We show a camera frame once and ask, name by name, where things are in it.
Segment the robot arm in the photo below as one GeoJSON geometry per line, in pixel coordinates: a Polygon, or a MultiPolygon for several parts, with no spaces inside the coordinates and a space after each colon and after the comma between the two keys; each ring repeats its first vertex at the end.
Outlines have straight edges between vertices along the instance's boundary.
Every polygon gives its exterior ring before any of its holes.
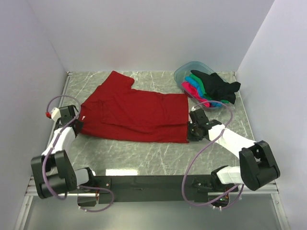
{"type": "MultiPolygon", "coordinates": [[[[75,117],[74,106],[55,108],[51,113],[47,113],[47,117],[56,121],[51,141],[53,143],[59,131],[75,117]]],[[[214,140],[225,129],[221,122],[216,120],[209,121],[202,109],[191,111],[190,117],[192,120],[188,125],[188,139],[190,141],[199,141],[203,138],[214,140]]],[[[94,171],[88,167],[74,170],[67,156],[69,147],[80,132],[82,124],[79,120],[75,120],[63,130],[52,154],[47,160],[46,172],[50,172],[52,168],[56,168],[58,171],[56,174],[47,176],[50,186],[57,194],[75,191],[77,186],[81,184],[96,186],[97,181],[104,180],[103,176],[95,176],[94,171]]],[[[255,191],[280,176],[280,171],[270,146],[266,142],[249,140],[226,128],[216,143],[239,158],[240,166],[222,166],[214,170],[211,175],[201,175],[203,178],[209,178],[208,188],[210,187],[210,191],[224,191],[225,187],[227,187],[225,185],[230,184],[245,184],[249,189],[255,191]]],[[[31,160],[36,190],[40,198],[52,196],[44,183],[42,174],[42,162],[51,147],[52,145],[50,144],[41,156],[34,157],[31,160]]]]}
{"type": "MultiPolygon", "coordinates": [[[[69,121],[75,117],[74,106],[69,105],[61,107],[60,109],[54,108],[47,117],[56,122],[53,132],[53,138],[47,149],[41,154],[32,158],[31,167],[35,180],[36,190],[40,198],[47,198],[52,196],[48,191],[43,175],[42,175],[42,162],[47,155],[52,143],[54,143],[56,136],[69,121]]],[[[56,168],[58,173],[48,175],[48,181],[57,194],[67,193],[77,189],[78,185],[93,181],[94,172],[89,168],[74,170],[67,156],[67,152],[72,142],[77,137],[82,128],[82,122],[75,120],[70,126],[62,131],[55,147],[46,164],[46,172],[56,168]]]]}
{"type": "Polygon", "coordinates": [[[216,143],[223,146],[239,158],[240,166],[223,166],[212,172],[213,184],[245,184],[250,190],[257,190],[277,179],[280,171],[268,143],[255,142],[225,128],[220,122],[209,121],[202,109],[190,112],[189,135],[193,140],[216,139],[225,129],[216,143]]]}

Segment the shirt sleeve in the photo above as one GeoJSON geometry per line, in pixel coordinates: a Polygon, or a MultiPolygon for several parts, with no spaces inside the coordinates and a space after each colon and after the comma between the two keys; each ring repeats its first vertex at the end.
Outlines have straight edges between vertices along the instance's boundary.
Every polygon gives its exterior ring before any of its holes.
{"type": "Polygon", "coordinates": [[[134,79],[112,71],[108,78],[99,86],[101,90],[120,92],[130,90],[134,79]]]}

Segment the red connector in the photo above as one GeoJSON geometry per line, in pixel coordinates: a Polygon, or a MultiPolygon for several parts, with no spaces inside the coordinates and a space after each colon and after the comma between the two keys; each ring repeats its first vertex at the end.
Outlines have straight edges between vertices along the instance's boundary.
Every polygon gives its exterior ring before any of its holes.
{"type": "Polygon", "coordinates": [[[49,112],[46,112],[46,117],[48,117],[49,119],[51,119],[51,114],[49,112]]]}

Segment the black metal base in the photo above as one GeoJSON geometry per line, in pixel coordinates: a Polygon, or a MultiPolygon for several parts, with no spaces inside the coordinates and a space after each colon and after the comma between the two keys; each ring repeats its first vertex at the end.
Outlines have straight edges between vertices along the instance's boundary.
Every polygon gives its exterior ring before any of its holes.
{"type": "MultiPolygon", "coordinates": [[[[185,185],[188,200],[207,202],[208,193],[225,192],[234,184],[213,189],[211,175],[189,175],[185,185]]],[[[115,202],[182,201],[182,175],[171,176],[95,176],[95,186],[111,189],[115,202]]],[[[99,204],[108,204],[110,195],[99,191],[99,204]]]]}

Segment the pink cloth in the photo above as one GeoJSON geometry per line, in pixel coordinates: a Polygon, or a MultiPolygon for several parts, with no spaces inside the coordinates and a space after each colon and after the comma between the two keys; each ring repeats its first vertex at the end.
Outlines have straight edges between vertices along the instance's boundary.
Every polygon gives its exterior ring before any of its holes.
{"type": "MultiPolygon", "coordinates": [[[[188,83],[187,81],[183,82],[182,84],[182,87],[187,91],[189,92],[194,98],[196,98],[199,102],[206,102],[208,101],[207,99],[203,99],[199,96],[198,92],[197,92],[197,89],[192,86],[190,83],[188,83]]],[[[206,102],[204,103],[204,105],[206,107],[210,107],[210,103],[209,102],[206,102]]]]}

